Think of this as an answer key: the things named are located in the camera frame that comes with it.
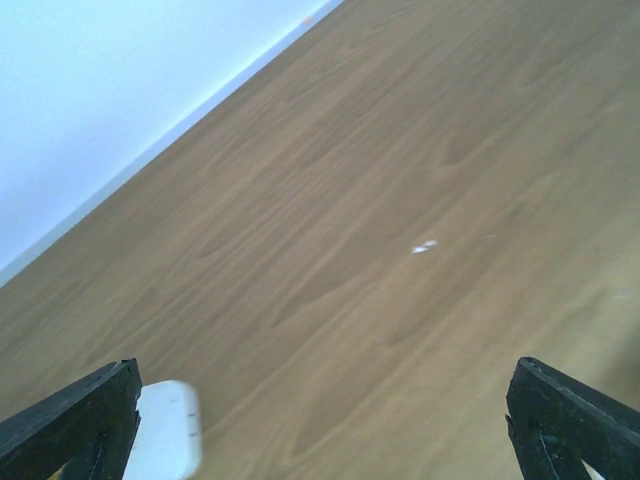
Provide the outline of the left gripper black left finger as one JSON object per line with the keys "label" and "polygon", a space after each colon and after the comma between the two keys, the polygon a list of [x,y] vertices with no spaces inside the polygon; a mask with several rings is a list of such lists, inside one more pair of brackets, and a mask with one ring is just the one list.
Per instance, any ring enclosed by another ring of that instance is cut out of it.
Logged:
{"label": "left gripper black left finger", "polygon": [[109,363],[1,422],[3,479],[121,479],[141,416],[137,360]]}

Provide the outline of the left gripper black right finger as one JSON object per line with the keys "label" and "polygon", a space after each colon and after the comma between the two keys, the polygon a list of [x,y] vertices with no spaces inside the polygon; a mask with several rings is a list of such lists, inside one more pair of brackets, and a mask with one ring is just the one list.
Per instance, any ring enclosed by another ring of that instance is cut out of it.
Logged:
{"label": "left gripper black right finger", "polygon": [[639,412],[533,357],[517,361],[508,435],[525,479],[639,477]]}

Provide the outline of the white cube adapter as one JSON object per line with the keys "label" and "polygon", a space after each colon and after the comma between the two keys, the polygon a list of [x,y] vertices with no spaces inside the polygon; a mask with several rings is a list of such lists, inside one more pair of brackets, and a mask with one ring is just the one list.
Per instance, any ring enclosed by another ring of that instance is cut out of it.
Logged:
{"label": "white cube adapter", "polygon": [[137,410],[141,420],[123,479],[191,478],[202,461],[196,390],[178,380],[145,385]]}

